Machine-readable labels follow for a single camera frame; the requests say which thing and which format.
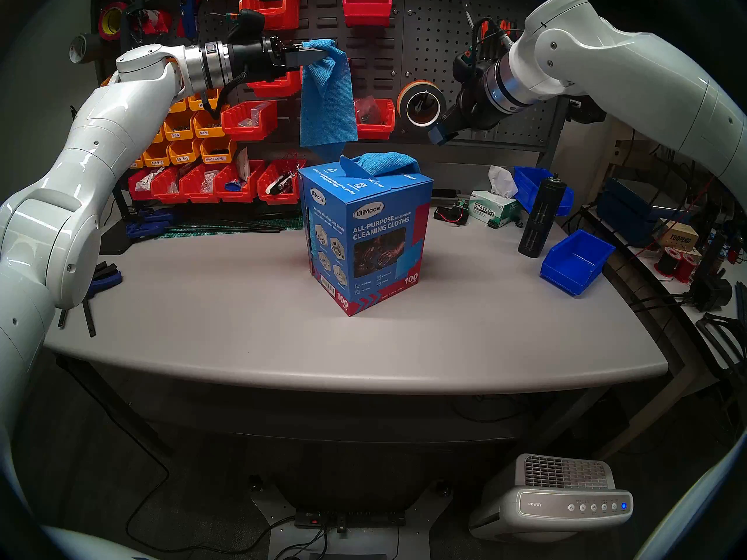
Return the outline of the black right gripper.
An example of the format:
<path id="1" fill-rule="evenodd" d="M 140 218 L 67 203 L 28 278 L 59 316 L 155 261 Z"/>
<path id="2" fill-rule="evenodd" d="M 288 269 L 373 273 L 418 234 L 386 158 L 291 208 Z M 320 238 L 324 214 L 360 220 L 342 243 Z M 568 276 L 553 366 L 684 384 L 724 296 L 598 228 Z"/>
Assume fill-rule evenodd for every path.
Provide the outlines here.
<path id="1" fill-rule="evenodd" d="M 486 76 L 494 68 L 494 61 L 480 61 L 474 69 L 463 59 L 453 61 L 453 77 L 462 89 L 456 97 L 455 109 L 446 111 L 441 121 L 429 129 L 431 144 L 443 146 L 459 130 L 491 130 L 503 119 L 503 111 L 494 106 L 486 90 Z"/>

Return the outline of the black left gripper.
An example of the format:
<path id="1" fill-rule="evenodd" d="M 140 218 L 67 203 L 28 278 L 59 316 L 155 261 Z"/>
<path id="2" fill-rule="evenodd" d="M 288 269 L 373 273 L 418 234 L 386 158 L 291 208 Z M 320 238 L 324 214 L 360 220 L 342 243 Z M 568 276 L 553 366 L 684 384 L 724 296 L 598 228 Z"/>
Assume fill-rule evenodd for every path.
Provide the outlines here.
<path id="1" fill-rule="evenodd" d="M 272 81 L 288 72 L 310 66 L 327 57 L 327 51 L 283 41 L 278 36 L 230 40 L 229 60 L 232 77 L 244 74 L 245 82 Z"/>

